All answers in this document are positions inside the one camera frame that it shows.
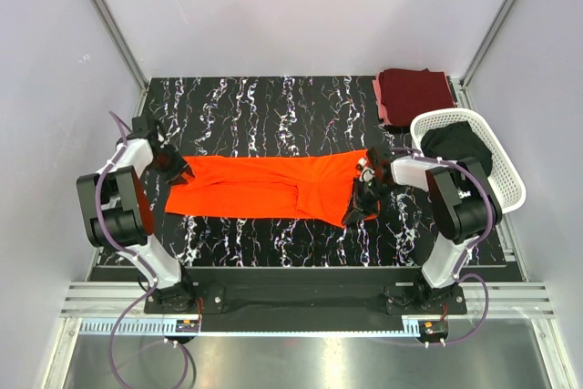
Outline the orange t shirt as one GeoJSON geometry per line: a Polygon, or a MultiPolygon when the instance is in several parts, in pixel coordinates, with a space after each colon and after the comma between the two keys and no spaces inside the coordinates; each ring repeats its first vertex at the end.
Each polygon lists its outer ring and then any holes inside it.
{"type": "Polygon", "coordinates": [[[191,156],[195,177],[169,190],[165,212],[343,225],[363,149],[320,157],[191,156]]]}

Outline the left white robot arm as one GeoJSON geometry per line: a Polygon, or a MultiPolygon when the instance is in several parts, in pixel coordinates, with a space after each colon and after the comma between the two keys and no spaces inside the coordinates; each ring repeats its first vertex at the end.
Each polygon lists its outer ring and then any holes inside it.
{"type": "Polygon", "coordinates": [[[160,312],[198,310],[201,297],[184,266],[154,233],[154,218],[141,177],[155,170],[171,187],[194,173],[167,140],[161,123],[148,115],[117,119],[121,128],[114,155],[94,173],[77,178],[77,195],[89,242],[130,261],[148,282],[147,301],[160,312]]]}

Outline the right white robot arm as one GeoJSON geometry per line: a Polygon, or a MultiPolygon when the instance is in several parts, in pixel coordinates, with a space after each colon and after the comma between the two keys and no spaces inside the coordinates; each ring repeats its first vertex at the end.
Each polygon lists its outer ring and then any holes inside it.
{"type": "Polygon", "coordinates": [[[369,148],[356,169],[351,200],[342,219],[346,227],[377,214],[382,198],[399,186],[429,194],[438,229],[434,247],[414,285],[399,297],[388,292],[384,297],[401,310],[437,311],[454,295],[474,247],[502,218],[502,208],[482,164],[475,157],[430,158],[413,148],[369,148]]]}

